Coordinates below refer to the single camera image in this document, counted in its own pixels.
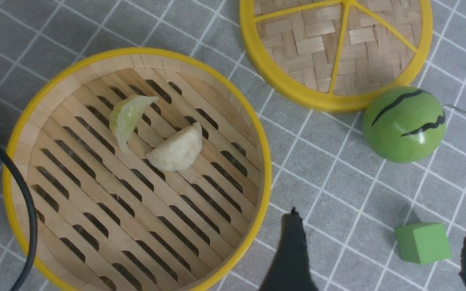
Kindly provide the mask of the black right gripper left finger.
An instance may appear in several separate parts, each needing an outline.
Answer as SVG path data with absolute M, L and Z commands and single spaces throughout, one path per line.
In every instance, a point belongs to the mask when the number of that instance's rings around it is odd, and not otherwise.
M 309 270 L 309 255 L 303 219 L 295 207 L 282 216 L 277 252 L 260 291 L 317 291 Z

